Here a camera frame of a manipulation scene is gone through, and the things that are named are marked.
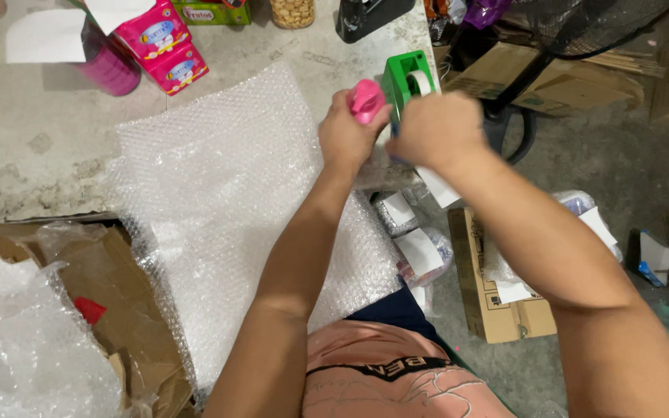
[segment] fan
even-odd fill
[[[510,117],[523,116],[523,139],[508,158],[515,164],[528,153],[536,137],[533,110],[516,108],[517,99],[555,59],[582,60],[629,42],[669,14],[669,0],[530,0],[520,2],[541,53],[496,99],[483,100],[485,134],[502,152]]]

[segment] right hand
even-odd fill
[[[479,101],[460,92],[414,98],[402,112],[399,137],[386,144],[386,151],[440,173],[487,148],[482,118]]]

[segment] bubble wrap sheet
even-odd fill
[[[109,171],[122,217],[185,351],[190,380],[207,393],[268,253],[321,170],[316,125],[292,72],[278,63],[116,129],[123,155]],[[309,331],[397,290],[397,261],[367,200],[351,194]]]
[[[63,293],[54,263],[0,259],[0,417],[118,416],[121,386]]]

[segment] person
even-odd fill
[[[307,336],[340,214],[390,110],[362,126],[346,94],[332,98],[319,128],[324,167],[270,252],[203,417],[512,416],[449,362],[423,316],[395,325],[366,312],[376,321],[348,318]],[[666,330],[595,233],[489,149],[476,100],[409,101],[386,150],[444,178],[549,301],[571,416],[669,417]]]

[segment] tape roll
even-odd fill
[[[427,75],[422,70],[415,70],[407,73],[407,80],[412,77],[417,83],[417,87],[420,89],[420,96],[430,94],[432,88],[430,87],[430,81],[427,79]]]

